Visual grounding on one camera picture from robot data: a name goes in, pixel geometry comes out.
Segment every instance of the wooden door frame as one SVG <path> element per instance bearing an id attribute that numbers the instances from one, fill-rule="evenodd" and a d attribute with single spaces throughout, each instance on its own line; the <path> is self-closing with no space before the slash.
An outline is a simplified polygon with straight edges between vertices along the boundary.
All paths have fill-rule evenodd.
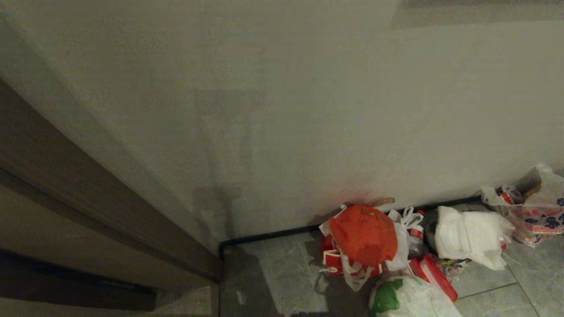
<path id="1" fill-rule="evenodd" d="M 0 80 L 0 183 L 63 217 L 218 283 L 221 262 Z"/>

